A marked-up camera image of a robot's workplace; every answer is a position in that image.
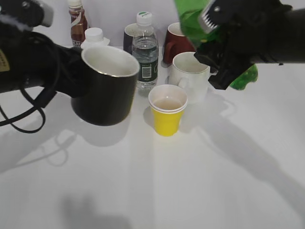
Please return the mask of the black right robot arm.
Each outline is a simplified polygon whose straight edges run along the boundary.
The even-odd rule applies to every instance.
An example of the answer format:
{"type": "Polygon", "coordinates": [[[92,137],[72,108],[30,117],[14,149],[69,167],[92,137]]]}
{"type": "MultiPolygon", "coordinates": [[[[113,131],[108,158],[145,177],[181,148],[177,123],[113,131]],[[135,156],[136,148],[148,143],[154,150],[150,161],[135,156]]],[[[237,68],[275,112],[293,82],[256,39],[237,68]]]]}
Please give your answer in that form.
{"type": "Polygon", "coordinates": [[[212,39],[195,58],[214,70],[215,89],[227,89],[257,63],[305,61],[305,11],[279,0],[213,0],[199,23],[212,39]]]}

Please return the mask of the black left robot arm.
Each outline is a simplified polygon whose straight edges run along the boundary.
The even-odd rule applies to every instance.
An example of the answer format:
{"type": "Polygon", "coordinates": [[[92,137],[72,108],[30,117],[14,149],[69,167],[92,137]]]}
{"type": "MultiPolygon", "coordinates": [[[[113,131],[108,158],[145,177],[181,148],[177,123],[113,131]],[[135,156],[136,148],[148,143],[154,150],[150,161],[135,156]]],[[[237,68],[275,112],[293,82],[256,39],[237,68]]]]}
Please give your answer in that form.
{"type": "Polygon", "coordinates": [[[90,68],[79,48],[55,44],[38,26],[50,27],[54,12],[40,0],[0,2],[0,91],[41,86],[72,98],[90,88],[90,68]]]}

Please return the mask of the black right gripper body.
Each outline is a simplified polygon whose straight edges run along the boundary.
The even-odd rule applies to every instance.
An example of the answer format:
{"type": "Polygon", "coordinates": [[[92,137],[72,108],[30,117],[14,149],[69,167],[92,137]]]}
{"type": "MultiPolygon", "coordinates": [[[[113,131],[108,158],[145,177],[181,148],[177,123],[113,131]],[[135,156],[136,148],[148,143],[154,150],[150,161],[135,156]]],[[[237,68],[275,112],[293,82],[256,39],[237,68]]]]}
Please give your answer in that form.
{"type": "Polygon", "coordinates": [[[208,39],[195,57],[215,74],[208,79],[218,90],[244,90],[258,78],[258,63],[284,64],[280,38],[288,33],[291,5],[279,0],[213,0],[199,22],[208,39]]]}

